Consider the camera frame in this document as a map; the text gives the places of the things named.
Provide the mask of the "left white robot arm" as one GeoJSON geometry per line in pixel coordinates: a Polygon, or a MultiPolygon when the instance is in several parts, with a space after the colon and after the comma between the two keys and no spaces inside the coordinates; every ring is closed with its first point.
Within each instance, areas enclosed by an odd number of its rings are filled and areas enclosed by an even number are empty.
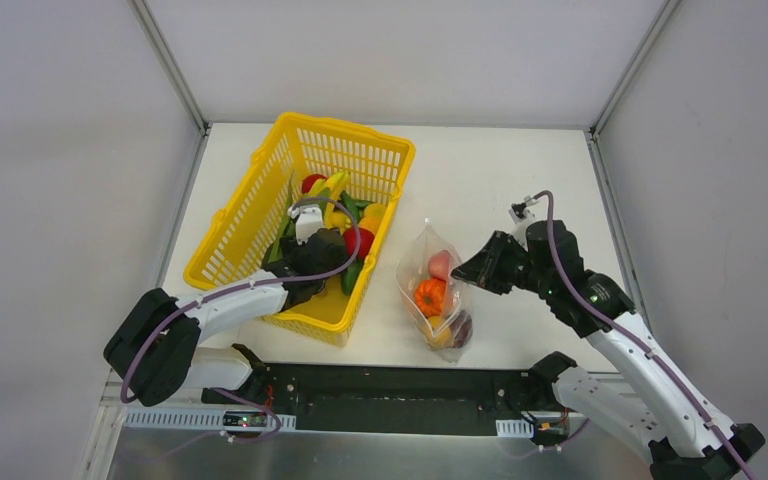
{"type": "Polygon", "coordinates": [[[338,231],[321,229],[240,281],[186,297],[147,291],[103,350],[123,381],[121,400],[152,407],[182,388],[219,388],[241,404],[257,402],[265,378],[250,357],[239,347],[207,347],[205,341],[309,302],[358,252],[338,231]]]}

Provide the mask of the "pink peach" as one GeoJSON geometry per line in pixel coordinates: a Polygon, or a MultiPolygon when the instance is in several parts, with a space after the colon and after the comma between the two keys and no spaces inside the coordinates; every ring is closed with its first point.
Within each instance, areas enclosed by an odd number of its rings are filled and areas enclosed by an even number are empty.
{"type": "Polygon", "coordinates": [[[441,250],[433,254],[427,261],[427,271],[432,278],[451,282],[451,272],[459,266],[461,260],[449,250],[441,250]]]}

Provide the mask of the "clear zip top bag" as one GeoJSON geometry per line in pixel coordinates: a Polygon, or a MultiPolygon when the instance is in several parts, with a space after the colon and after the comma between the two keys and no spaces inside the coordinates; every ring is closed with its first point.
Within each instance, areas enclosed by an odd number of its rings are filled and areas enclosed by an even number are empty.
{"type": "Polygon", "coordinates": [[[395,271],[408,317],[427,348],[455,364],[474,333],[471,287],[453,277],[462,258],[426,220],[395,271]]]}

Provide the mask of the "yellow plastic basket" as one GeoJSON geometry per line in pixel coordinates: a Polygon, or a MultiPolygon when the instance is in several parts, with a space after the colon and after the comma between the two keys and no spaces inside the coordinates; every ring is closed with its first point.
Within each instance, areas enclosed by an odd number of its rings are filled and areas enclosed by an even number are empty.
{"type": "Polygon", "coordinates": [[[385,209],[351,295],[331,278],[325,291],[265,322],[337,347],[348,342],[415,156],[414,144],[352,122],[300,113],[281,114],[226,205],[217,210],[183,269],[183,280],[200,290],[243,279],[261,265],[291,202],[312,174],[348,176],[355,200],[385,209]]]}

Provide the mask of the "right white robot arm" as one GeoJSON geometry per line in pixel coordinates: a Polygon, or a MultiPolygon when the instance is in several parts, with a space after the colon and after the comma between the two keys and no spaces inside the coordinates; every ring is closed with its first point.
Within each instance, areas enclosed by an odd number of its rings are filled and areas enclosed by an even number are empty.
{"type": "Polygon", "coordinates": [[[613,279],[586,268],[562,221],[537,221],[519,236],[496,231],[451,274],[494,294],[537,294],[616,368],[635,398],[602,391],[560,352],[531,368],[528,397],[543,410],[560,404],[585,415],[643,458],[652,478],[730,479],[765,445],[755,425],[733,422],[680,371],[613,279]]]}

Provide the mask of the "orange pumpkin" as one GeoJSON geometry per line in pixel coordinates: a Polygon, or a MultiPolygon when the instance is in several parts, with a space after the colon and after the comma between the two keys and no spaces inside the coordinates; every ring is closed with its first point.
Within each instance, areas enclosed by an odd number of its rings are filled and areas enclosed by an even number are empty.
{"type": "Polygon", "coordinates": [[[436,278],[421,281],[413,293],[414,303],[426,317],[441,316],[447,292],[447,283],[436,278]]]}

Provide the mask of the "dark maroon fruit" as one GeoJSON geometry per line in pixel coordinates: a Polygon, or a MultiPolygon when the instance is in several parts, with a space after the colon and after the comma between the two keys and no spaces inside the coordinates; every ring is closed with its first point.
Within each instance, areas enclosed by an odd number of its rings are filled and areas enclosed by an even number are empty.
{"type": "Polygon", "coordinates": [[[471,315],[466,310],[461,310],[450,324],[450,331],[452,333],[452,347],[455,349],[463,348],[472,337],[473,321],[471,315]]]}

